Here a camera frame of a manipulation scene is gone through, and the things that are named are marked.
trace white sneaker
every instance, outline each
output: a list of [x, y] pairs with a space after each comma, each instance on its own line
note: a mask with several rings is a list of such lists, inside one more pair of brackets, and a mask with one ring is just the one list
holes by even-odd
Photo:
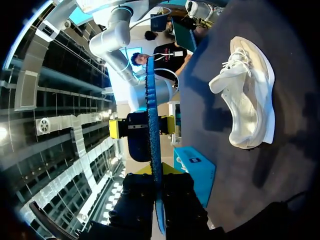
[[[271, 65], [252, 42], [242, 37], [231, 40], [230, 52], [220, 74], [209, 83], [213, 93], [222, 92], [221, 97], [231, 111], [233, 124], [229, 141], [241, 149], [255, 148], [262, 142], [272, 143], [274, 121], [272, 134], [267, 134], [270, 77], [274, 82]], [[265, 140], [266, 135], [271, 136], [271, 140]]]

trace blue box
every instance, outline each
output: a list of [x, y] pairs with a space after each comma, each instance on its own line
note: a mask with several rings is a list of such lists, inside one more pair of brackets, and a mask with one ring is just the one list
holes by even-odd
[[208, 206], [215, 180], [216, 166], [191, 146], [176, 147], [173, 167], [189, 173], [194, 181], [194, 192], [204, 208]]

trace computer monitor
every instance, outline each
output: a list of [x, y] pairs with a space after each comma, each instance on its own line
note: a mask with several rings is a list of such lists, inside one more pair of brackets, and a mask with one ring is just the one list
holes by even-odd
[[[160, 14], [150, 14], [150, 17], [159, 16]], [[166, 30], [167, 15], [159, 16], [150, 20], [150, 28], [153, 32], [162, 32]]]

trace black t-shirt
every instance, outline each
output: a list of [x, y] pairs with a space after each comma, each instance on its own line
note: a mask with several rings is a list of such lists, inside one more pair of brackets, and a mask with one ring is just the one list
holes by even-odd
[[[182, 52], [182, 56], [161, 55], [173, 54], [174, 52]], [[175, 73], [184, 64], [187, 50], [183, 47], [177, 47], [175, 43], [172, 42], [157, 46], [153, 54], [157, 54], [154, 56], [154, 69], [169, 69]], [[173, 81], [176, 80], [176, 77], [168, 71], [156, 70], [155, 74]]]

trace lanyard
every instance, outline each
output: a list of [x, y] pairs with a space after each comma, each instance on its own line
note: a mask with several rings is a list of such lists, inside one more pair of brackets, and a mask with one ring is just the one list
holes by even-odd
[[163, 56], [159, 57], [158, 59], [155, 59], [155, 61], [158, 61], [158, 60], [164, 58], [165, 56], [174, 55], [173, 53], [156, 53], [156, 54], [153, 54], [152, 56], [155, 56], [157, 54], [160, 54], [160, 55], [163, 55]]

